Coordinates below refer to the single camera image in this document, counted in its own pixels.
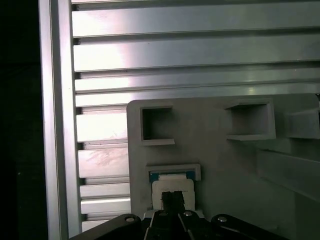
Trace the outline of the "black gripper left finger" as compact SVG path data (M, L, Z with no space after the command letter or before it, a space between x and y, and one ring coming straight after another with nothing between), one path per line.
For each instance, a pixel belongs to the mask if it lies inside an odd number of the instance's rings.
M181 191L163 192L162 209L152 217L140 219L134 214L123 214L80 233L72 240L172 240L179 235L180 216L185 212Z

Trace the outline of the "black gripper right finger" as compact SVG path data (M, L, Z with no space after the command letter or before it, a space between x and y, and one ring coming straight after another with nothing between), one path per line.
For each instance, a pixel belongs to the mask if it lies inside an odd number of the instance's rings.
M188 240L283 240L284 237L228 214L218 214L210 221L186 209L181 191L174 192L174 216Z

